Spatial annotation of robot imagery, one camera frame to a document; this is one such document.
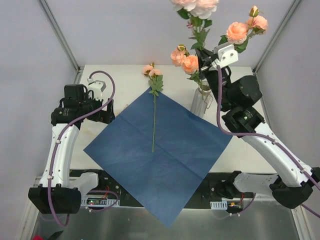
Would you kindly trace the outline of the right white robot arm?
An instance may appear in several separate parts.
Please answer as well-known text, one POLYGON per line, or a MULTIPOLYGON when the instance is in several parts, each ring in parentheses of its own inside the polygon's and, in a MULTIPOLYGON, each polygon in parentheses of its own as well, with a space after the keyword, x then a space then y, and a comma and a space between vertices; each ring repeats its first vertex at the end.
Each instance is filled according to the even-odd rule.
POLYGON ((249 144, 276 171, 269 175, 234 171, 214 188, 216 194, 232 199, 249 192, 272 196, 288 209, 302 205, 311 196, 313 187, 318 187, 320 169, 297 158, 254 108, 262 98, 257 78, 245 75, 231 81, 229 66, 238 60, 232 44, 195 52, 199 75, 207 80, 217 102, 216 122, 220 130, 249 144))

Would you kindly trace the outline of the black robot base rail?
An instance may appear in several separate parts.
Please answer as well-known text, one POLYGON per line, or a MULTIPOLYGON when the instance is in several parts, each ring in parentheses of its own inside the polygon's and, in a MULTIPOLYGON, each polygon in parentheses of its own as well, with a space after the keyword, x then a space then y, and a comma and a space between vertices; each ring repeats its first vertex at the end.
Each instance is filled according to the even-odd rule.
MULTIPOLYGON (((71 177, 79 177, 84 173, 96 173, 98 174, 98 186, 94 189, 106 190, 115 192, 119 197, 119 204, 122 207, 142 207, 142 204, 132 195, 130 191, 127 191, 120 183, 113 179, 107 172, 100 169, 88 169, 80 170, 73 169, 69 175, 71 177)), ((185 199, 189 197, 188 202, 184 206, 186 209, 207 209, 210 202, 221 202, 226 200, 227 212, 236 214, 243 211, 247 204, 244 203, 245 199, 250 199, 254 196, 252 192, 241 193, 236 191, 231 199, 222 197, 218 194, 217 189, 228 178, 232 177, 232 173, 208 173, 200 184, 195 185, 188 183, 180 178, 172 179, 160 179, 151 182, 149 186, 143 190, 143 198, 149 199, 152 195, 155 195, 160 200, 173 197, 173 204, 177 204, 177 199, 185 199)))

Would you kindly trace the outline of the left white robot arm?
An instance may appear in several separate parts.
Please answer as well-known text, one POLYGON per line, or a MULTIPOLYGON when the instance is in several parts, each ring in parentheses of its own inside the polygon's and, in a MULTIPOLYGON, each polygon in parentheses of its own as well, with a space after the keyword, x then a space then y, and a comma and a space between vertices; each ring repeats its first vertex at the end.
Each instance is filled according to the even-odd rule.
POLYGON ((113 100, 104 110, 106 84, 96 80, 89 85, 67 84, 64 97, 51 113, 52 136, 46 167, 37 187, 28 191, 29 200, 42 214, 76 214, 82 198, 90 191, 99 195, 106 183, 97 173, 85 172, 70 182, 70 166, 76 139, 84 116, 87 120, 111 123, 115 119, 113 100))

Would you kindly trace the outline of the pale pink rose stem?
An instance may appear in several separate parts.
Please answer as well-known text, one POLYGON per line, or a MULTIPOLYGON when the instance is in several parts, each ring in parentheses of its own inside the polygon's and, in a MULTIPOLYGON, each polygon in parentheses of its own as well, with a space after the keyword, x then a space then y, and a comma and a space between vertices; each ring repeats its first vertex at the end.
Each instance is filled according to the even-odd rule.
POLYGON ((188 21, 187 27, 191 29, 192 35, 189 39, 195 43, 192 50, 203 50, 205 41, 212 25, 210 16, 217 11, 219 0, 171 0, 176 13, 188 21))

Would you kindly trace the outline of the blue wrapping paper sheet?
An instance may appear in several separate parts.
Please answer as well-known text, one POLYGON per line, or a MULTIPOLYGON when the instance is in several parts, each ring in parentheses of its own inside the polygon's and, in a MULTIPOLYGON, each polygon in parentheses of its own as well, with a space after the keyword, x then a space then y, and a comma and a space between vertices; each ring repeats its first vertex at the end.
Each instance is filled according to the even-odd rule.
POLYGON ((155 149, 152 152, 154 103, 145 91, 84 149, 113 179, 166 227, 190 199, 143 190, 160 179, 179 178, 197 188, 231 141, 218 127, 194 115, 164 94, 156 98, 155 149))

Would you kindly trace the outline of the peach rose bud stem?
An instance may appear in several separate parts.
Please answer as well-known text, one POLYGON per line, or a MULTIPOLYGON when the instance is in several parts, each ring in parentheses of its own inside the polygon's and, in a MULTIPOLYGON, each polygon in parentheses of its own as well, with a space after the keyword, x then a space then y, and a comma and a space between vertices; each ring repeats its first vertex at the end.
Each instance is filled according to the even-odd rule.
MULTIPOLYGON (((203 87, 203 81, 200 77, 199 63, 200 52, 205 51, 206 39, 213 25, 210 19, 212 13, 217 11, 218 0, 172 0, 176 13, 187 20, 187 28, 191 29, 191 40, 195 43, 191 50, 197 51, 190 54, 184 44, 179 44, 170 55, 171 61, 175 67, 181 67, 182 70, 192 80, 203 87)), ((219 47, 231 48, 238 53, 246 50, 249 40, 257 35, 263 35, 269 27, 268 21, 262 16, 259 8, 254 5, 248 13, 246 22, 231 23, 225 34, 220 36, 219 47)))

